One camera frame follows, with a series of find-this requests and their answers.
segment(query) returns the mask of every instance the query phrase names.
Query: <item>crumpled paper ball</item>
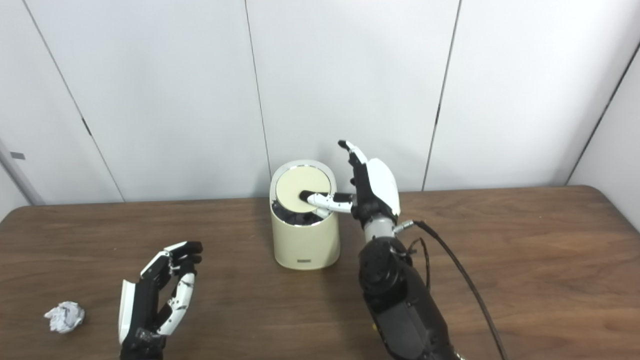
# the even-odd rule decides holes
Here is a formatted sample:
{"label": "crumpled paper ball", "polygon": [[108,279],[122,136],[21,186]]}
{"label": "crumpled paper ball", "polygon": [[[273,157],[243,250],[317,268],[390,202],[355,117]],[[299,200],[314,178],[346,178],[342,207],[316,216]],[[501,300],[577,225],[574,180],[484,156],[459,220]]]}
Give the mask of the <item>crumpled paper ball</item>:
{"label": "crumpled paper ball", "polygon": [[82,323],[84,309],[77,302],[64,301],[49,310],[48,313],[44,314],[44,317],[51,319],[49,321],[51,331],[65,334]]}

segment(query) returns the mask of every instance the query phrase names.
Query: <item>black trash bag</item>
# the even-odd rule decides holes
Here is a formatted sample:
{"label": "black trash bag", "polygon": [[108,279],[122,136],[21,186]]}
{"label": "black trash bag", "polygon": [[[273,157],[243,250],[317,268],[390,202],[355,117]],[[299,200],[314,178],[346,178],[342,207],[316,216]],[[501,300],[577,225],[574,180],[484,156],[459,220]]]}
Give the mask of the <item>black trash bag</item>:
{"label": "black trash bag", "polygon": [[289,225],[313,225],[316,222],[320,222],[323,219],[317,216],[314,213],[295,213],[291,210],[288,210],[282,204],[274,200],[271,204],[271,209],[273,209],[273,213],[282,221],[286,222]]}

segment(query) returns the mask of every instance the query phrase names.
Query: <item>black robot forearm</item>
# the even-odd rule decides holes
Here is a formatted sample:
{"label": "black robot forearm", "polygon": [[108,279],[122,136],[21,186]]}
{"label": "black robot forearm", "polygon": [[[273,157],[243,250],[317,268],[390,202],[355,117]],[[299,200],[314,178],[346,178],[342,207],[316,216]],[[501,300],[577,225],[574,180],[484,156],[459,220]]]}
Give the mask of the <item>black robot forearm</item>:
{"label": "black robot forearm", "polygon": [[459,359],[442,314],[397,238],[367,243],[360,253],[360,285],[394,359]]}

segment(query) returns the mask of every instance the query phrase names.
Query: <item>trash can lid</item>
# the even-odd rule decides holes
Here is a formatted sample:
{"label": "trash can lid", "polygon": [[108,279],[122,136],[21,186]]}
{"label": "trash can lid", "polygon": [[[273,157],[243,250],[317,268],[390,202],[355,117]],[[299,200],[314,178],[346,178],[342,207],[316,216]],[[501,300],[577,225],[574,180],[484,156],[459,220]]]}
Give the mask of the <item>trash can lid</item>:
{"label": "trash can lid", "polygon": [[276,198],[289,211],[308,213],[315,209],[305,201],[300,200],[300,192],[331,192],[331,182],[327,175],[317,167],[296,166],[285,171],[276,184]]}

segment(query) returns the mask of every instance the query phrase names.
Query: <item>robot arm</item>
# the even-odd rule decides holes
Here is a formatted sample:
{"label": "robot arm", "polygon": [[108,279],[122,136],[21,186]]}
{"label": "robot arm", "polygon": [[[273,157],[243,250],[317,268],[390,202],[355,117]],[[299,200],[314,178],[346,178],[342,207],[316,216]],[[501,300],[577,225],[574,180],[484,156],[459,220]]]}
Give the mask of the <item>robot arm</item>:
{"label": "robot arm", "polygon": [[[202,258],[199,241],[184,241],[164,248],[140,272],[137,283],[122,281],[118,335],[121,360],[162,360],[166,337],[186,313],[193,285],[195,264]],[[158,293],[178,277],[172,298],[158,312]]]}
{"label": "robot arm", "polygon": [[397,224],[400,201],[391,170],[379,159],[367,160],[352,143],[338,144],[349,151],[356,194],[348,199],[355,201],[312,192],[302,192],[300,198],[334,211],[349,207],[360,221],[366,241],[358,255],[360,287],[389,354],[397,360],[458,360],[447,324],[396,237],[413,222]]}

